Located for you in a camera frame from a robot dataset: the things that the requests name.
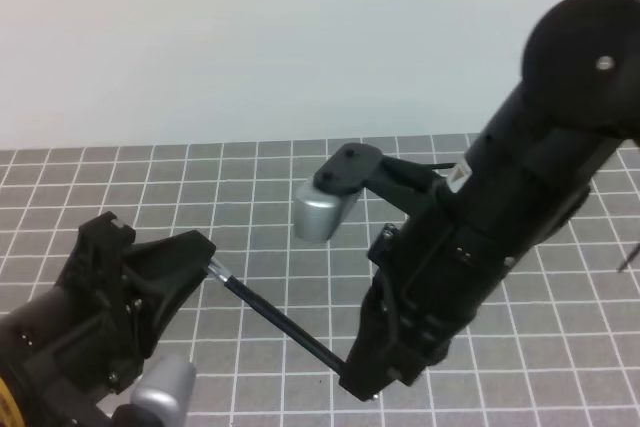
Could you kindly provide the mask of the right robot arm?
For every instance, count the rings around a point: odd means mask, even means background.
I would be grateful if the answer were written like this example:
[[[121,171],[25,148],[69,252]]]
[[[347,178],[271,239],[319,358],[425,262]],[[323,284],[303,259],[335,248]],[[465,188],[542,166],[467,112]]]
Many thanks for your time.
[[[516,263],[565,225],[639,137],[639,0],[564,0],[521,80],[447,178],[370,247],[377,271],[340,386],[366,401],[447,355]]]

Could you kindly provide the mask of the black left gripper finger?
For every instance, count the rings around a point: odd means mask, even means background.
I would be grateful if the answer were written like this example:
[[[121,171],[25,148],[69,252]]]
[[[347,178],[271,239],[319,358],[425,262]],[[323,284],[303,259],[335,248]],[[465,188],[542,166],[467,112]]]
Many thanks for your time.
[[[85,222],[55,286],[83,302],[122,307],[124,254],[135,238],[134,229],[113,212]]]
[[[176,313],[207,277],[215,252],[215,244],[197,230],[127,249],[126,298],[143,358],[152,356]]]

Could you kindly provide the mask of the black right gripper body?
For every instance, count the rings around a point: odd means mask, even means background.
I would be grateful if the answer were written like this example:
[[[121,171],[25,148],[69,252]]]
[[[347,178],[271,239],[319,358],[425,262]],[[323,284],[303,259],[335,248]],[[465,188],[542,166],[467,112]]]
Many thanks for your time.
[[[504,208],[505,219],[480,226],[436,183],[404,226],[383,230],[369,250],[379,270],[362,304],[358,376],[416,377],[441,362],[515,264],[566,224],[589,192],[562,202],[518,200]]]

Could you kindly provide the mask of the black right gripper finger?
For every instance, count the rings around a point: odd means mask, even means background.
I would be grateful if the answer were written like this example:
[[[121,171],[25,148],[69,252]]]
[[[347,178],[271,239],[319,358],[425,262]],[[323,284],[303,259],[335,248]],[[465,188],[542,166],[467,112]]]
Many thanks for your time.
[[[396,339],[358,337],[344,361],[339,385],[361,401],[371,400],[400,378]]]

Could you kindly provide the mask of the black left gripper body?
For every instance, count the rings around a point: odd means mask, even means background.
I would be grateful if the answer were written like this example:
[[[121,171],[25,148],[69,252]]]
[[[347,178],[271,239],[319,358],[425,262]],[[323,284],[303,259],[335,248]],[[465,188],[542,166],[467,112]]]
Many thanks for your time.
[[[149,285],[127,271],[116,293],[56,284],[1,320],[4,426],[111,426],[99,402],[128,388],[148,353],[141,333]]]

